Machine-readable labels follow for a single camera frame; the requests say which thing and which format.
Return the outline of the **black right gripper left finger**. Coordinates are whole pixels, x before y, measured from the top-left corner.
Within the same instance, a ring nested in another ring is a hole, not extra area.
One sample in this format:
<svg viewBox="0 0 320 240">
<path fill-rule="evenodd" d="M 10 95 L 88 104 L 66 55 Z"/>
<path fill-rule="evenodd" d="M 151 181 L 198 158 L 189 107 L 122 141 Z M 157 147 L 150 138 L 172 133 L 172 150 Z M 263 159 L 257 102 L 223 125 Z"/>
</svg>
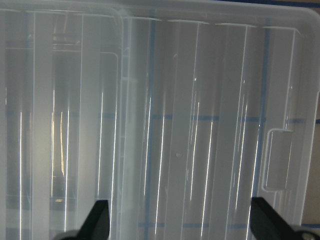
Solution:
<svg viewBox="0 0 320 240">
<path fill-rule="evenodd" d="M 107 240 L 110 235 L 108 200 L 97 200 L 79 229 L 77 240 Z"/>
</svg>

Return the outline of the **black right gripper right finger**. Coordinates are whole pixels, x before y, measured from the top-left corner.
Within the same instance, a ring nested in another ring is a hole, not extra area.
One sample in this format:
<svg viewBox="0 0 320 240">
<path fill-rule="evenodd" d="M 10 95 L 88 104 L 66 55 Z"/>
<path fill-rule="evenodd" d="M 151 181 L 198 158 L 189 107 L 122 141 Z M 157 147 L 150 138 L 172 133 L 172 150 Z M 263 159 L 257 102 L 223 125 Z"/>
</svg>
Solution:
<svg viewBox="0 0 320 240">
<path fill-rule="evenodd" d="M 252 197 L 250 230 L 256 240 L 299 240 L 300 236 L 263 197 Z"/>
</svg>

